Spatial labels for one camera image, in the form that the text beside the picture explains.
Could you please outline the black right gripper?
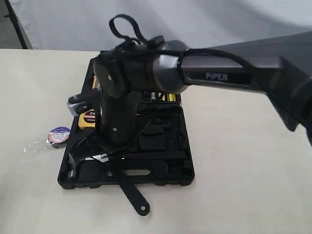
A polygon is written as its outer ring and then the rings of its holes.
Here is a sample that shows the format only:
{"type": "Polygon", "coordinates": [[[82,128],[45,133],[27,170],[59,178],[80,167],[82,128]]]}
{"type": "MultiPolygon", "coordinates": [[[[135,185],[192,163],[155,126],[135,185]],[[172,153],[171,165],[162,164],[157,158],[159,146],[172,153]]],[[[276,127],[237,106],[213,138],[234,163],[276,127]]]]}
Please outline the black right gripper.
{"type": "Polygon", "coordinates": [[[102,94],[101,131],[110,145],[125,145],[133,138],[140,97],[136,91],[119,98],[102,94]]]}

